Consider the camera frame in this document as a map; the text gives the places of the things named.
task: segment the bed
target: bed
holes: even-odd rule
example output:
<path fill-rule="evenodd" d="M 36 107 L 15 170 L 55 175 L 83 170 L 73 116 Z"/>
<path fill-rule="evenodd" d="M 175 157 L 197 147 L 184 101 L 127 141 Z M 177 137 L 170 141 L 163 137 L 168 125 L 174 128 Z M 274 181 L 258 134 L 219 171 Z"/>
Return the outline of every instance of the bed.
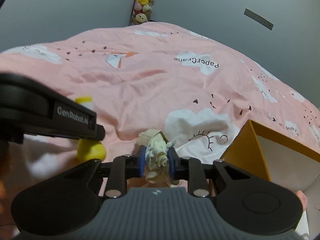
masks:
<path fill-rule="evenodd" d="M 248 119 L 320 153 L 320 112 L 313 104 L 240 52 L 176 25 L 94 29 L 12 48 L 0 54 L 0 71 L 31 77 L 72 100 L 91 96 L 106 130 L 106 162 L 133 153 L 140 133 L 159 129 L 180 157 L 212 163 Z M 11 146 L 4 239 L 14 228 L 14 196 L 76 165 L 76 146 L 41 136 Z"/>

